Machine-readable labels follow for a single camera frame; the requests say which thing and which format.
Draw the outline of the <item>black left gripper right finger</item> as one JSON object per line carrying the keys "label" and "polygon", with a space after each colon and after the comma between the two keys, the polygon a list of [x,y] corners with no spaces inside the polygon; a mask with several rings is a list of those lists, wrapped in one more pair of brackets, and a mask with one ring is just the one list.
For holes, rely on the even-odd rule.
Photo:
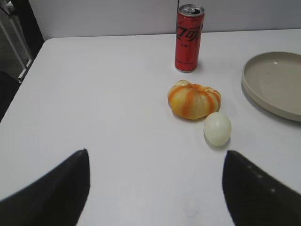
{"label": "black left gripper right finger", "polygon": [[237,151],[228,150],[222,190],[237,226],[299,226],[301,195]]}

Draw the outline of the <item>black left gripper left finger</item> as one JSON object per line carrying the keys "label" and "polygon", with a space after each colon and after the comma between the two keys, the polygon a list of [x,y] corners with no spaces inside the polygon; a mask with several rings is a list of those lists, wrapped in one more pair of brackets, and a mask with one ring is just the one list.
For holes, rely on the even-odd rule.
{"label": "black left gripper left finger", "polygon": [[1,200],[2,226],[75,226],[91,187],[86,149],[76,151],[27,187]]}

